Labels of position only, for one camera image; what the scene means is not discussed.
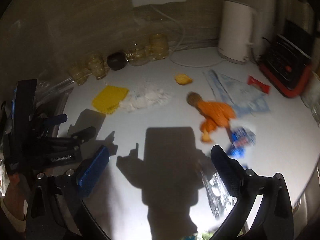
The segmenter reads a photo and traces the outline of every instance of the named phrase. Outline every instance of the blue packet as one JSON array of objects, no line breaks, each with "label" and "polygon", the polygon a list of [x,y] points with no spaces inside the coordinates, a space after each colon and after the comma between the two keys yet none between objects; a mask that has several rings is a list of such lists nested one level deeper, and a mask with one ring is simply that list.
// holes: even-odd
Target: blue packet
[{"label": "blue packet", "polygon": [[256,135],[249,129],[237,127],[232,131],[231,148],[228,155],[233,158],[243,158],[245,152],[256,143]]}]

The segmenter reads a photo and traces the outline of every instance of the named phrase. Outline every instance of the screw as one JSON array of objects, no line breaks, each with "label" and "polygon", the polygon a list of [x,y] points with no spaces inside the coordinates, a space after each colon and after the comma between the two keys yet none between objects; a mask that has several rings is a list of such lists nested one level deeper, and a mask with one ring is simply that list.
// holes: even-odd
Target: screw
[{"label": "screw", "polygon": [[283,176],[281,173],[276,173],[276,177],[277,177],[277,179],[283,179]]},{"label": "screw", "polygon": [[40,172],[38,175],[37,175],[37,179],[42,179],[44,177],[44,173],[43,172]]},{"label": "screw", "polygon": [[250,177],[254,175],[254,171],[251,170],[251,169],[246,169],[246,170],[245,170],[245,173],[246,173],[248,176],[250,176]]},{"label": "screw", "polygon": [[69,169],[66,171],[67,176],[72,176],[74,173],[75,173],[75,171],[73,169]]}]

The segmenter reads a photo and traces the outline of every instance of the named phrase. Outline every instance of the glass jar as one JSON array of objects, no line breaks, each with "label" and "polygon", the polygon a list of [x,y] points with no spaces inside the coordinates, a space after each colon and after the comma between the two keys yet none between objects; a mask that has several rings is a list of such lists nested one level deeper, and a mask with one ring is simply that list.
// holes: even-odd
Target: glass jar
[{"label": "glass jar", "polygon": [[138,44],[135,44],[126,52],[126,57],[132,66],[145,65],[150,61],[149,57],[147,57],[145,47]]},{"label": "glass jar", "polygon": [[169,45],[167,36],[164,34],[152,35],[150,42],[150,57],[151,60],[164,59],[169,55]]},{"label": "glass jar", "polygon": [[311,108],[314,102],[320,97],[320,78],[314,72],[310,75],[308,85],[301,94],[301,100],[306,107]]},{"label": "glass jar", "polygon": [[92,53],[89,55],[87,59],[87,66],[97,80],[104,78],[107,75],[104,68],[103,56],[100,53]]},{"label": "glass jar", "polygon": [[74,81],[80,86],[84,84],[88,77],[84,74],[83,70],[79,67],[79,63],[77,61],[71,63],[71,66],[68,68],[68,73],[72,77]]},{"label": "glass jar", "polygon": [[312,105],[311,113],[312,113],[313,119],[315,119],[318,126],[320,126],[320,101],[319,101],[319,99]]}]

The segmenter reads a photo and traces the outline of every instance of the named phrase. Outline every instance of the yellow sponge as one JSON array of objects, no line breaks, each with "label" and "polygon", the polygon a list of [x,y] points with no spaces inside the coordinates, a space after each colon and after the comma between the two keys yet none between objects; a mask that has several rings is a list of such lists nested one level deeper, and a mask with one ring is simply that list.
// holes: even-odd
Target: yellow sponge
[{"label": "yellow sponge", "polygon": [[106,86],[96,98],[92,100],[91,104],[102,113],[112,114],[119,107],[119,102],[126,97],[128,92],[129,90],[127,88]]},{"label": "yellow sponge", "polygon": [[193,79],[189,78],[186,74],[178,74],[174,77],[174,79],[179,85],[186,85],[193,81]]}]

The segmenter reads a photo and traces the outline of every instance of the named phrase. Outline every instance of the red appliance base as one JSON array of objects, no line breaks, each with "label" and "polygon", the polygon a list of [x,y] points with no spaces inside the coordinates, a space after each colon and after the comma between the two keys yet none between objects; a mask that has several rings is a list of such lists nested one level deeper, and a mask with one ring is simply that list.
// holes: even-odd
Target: red appliance base
[{"label": "red appliance base", "polygon": [[271,71],[263,64],[260,63],[259,64],[259,68],[260,71],[270,80],[270,82],[274,85],[274,87],[276,89],[279,90],[279,92],[288,98],[294,98],[298,95],[300,95],[304,89],[304,87],[306,86],[308,79],[310,77],[310,73],[311,73],[311,65],[308,65],[305,67],[305,69],[303,70],[303,73],[300,77],[300,80],[297,84],[297,86],[293,89],[290,90],[288,88],[286,88],[278,79],[275,75],[273,75],[273,73],[271,73]]}]

